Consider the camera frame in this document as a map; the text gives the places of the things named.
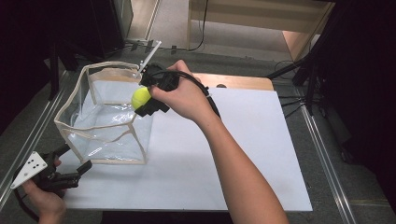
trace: human hand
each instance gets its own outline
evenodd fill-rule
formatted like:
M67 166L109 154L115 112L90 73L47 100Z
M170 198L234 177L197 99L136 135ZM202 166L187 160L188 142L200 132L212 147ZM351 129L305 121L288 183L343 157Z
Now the human hand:
M169 70L178 70L190 74L192 73L184 61L179 60ZM177 89L173 91L163 91L156 86L149 88L151 96L169 105L180 116L200 122L201 119L209 116L216 116L206 96L192 81L181 77Z
M32 204L38 209L39 223L61 223L66 212L66 205L58 195L40 189L32 179L22 184Z

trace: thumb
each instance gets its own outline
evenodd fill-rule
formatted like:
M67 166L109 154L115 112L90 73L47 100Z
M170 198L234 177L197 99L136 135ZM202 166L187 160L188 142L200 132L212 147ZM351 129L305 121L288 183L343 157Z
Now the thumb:
M26 182L24 182L22 187L26 194L30 194L35 191L35 189L37 189L37 185L31 179L28 179Z
M168 91L163 91L160 88L156 86L150 86L148 88L149 94L151 95L152 98L159 100L161 102L164 102L165 104L167 103L169 99L169 93Z

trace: wrist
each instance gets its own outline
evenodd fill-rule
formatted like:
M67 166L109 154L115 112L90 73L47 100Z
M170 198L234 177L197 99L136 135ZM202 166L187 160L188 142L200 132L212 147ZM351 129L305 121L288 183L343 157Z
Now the wrist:
M62 223L64 219L64 214L65 214L65 210L57 213L41 213L38 223L39 224Z
M202 130L204 130L208 127L213 127L214 125L217 125L219 123L222 123L221 118L213 110L211 110L210 112L208 112L202 116L199 116L199 118L194 119L193 121Z

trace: finger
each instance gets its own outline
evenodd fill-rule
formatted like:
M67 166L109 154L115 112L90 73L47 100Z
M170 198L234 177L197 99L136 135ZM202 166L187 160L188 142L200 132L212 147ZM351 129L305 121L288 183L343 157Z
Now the finger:
M199 82L201 82L201 83L202 83L202 81L201 81L201 79L200 79L200 78L198 78L198 77L195 77L195 79L197 79L197 81L199 81Z
M33 180L28 179L22 184L22 187L26 194L30 194L37 188L37 185L35 184L35 182L33 182Z
M62 161L60 161L60 160L56 160L54 163L53 163L55 166L59 166L59 165L61 165L62 164Z
M189 67L186 65L186 63L184 63L183 60L178 60L175 64L173 64L172 66L168 67L168 69L170 70L178 70L178 71L182 71L185 73L188 73L190 75L192 75Z
M152 96L152 98L162 101L162 102L166 101L166 98L167 98L166 91L163 91L156 86L150 86L148 88L148 91L149 91L149 94Z

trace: metal frame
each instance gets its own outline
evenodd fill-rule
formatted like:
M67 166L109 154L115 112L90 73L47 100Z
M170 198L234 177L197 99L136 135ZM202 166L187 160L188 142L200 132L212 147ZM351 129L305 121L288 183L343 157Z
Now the metal frame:
M299 89L296 88L295 90L298 95L303 96L302 92L299 91ZM317 150L320 163L323 168L323 172L329 182L330 189L332 190L332 196L334 197L335 203L337 204L341 218L343 219L344 223L347 224L357 223L356 218L353 215L351 206L349 204L349 200L347 199L338 175L335 172L334 167L332 166L332 161L320 136L318 126L315 122L315 118L314 116L310 116L309 111L305 105L302 106L302 111L306 126L308 127L308 130L311 134L312 141L314 142L315 149Z
M58 94L55 95L53 100L49 101L44 107L44 110L41 113L40 117L38 118L35 127L30 132L25 143L21 147L21 150L18 153L17 158L9 167L6 176L4 177L3 181L0 183L0 212L3 210L3 207L6 204L7 199L9 197L9 194L11 193L10 186L12 183L12 178L15 170L18 167L20 167L29 158L29 156L32 154L35 147L37 146L38 140L45 131L50 121L50 118L52 118L52 115L55 113L55 109L58 107L62 99L65 86L67 86L69 80L70 80L70 74L67 71L64 71L61 77L61 83L60 83L61 88Z

